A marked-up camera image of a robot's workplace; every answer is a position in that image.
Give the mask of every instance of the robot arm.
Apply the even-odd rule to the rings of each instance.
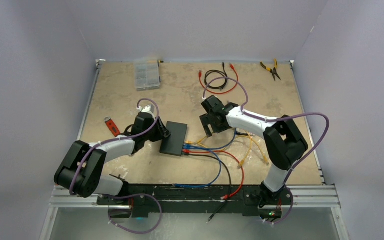
[[[265,140],[268,155],[273,163],[267,178],[261,183],[261,190],[267,195],[276,196],[284,187],[285,179],[293,164],[308,150],[308,144],[293,120],[265,122],[244,115],[241,107],[235,103],[223,103],[215,96],[210,96],[201,104],[207,114],[200,116],[207,137],[212,132],[221,133],[230,128],[239,128]],[[263,119],[274,120],[252,113]]]
[[[122,156],[135,154],[144,147],[146,141],[156,142],[168,138],[170,132],[161,119],[158,118],[157,123],[146,134],[132,139],[123,139],[126,136],[134,136],[144,132],[154,121],[155,117],[152,109],[145,107],[136,116],[131,132],[125,132],[125,136],[119,136],[119,140],[104,144],[93,150],[76,178],[73,192],[83,198],[87,198],[92,194],[119,195],[123,185],[127,184],[127,182],[120,176],[102,175],[104,164]],[[94,145],[96,143],[75,141],[55,173],[54,182],[69,189],[80,161]]]

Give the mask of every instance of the plastic storage box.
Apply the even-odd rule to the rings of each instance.
[[[159,89],[161,80],[158,60],[144,58],[133,62],[134,86],[137,91]]]

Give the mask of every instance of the red usb drive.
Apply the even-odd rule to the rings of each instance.
[[[114,137],[117,137],[118,135],[122,134],[117,125],[111,119],[111,117],[107,116],[103,120],[105,121],[106,126],[111,131],[112,135],[114,135]]]

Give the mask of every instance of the cable connector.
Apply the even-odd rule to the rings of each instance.
[[[213,213],[209,218],[208,218],[208,221],[206,221],[206,223],[208,224],[213,218],[214,218],[215,214]]]
[[[269,165],[269,160],[268,160],[268,158],[267,158],[267,156],[262,152],[261,153],[262,154],[262,159],[264,160],[264,162],[265,162],[265,165]]]
[[[242,159],[242,161],[239,162],[239,165],[237,166],[237,169],[241,169],[242,166],[244,165],[245,163],[245,159]]]

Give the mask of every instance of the blue cable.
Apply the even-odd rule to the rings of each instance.
[[[220,173],[222,173],[222,161],[220,160],[219,156],[215,152],[213,152],[210,148],[204,148],[204,147],[198,147],[198,146],[189,146],[189,149],[205,150],[205,151],[208,151],[208,152],[214,154],[214,156],[218,160],[218,164],[220,165],[220,169],[218,170],[218,174],[214,178],[213,181],[211,181],[210,183],[205,184],[205,185],[183,185],[183,184],[173,184],[173,185],[175,187],[182,187],[182,188],[205,188],[205,187],[210,186],[211,184],[213,184],[220,177]]]

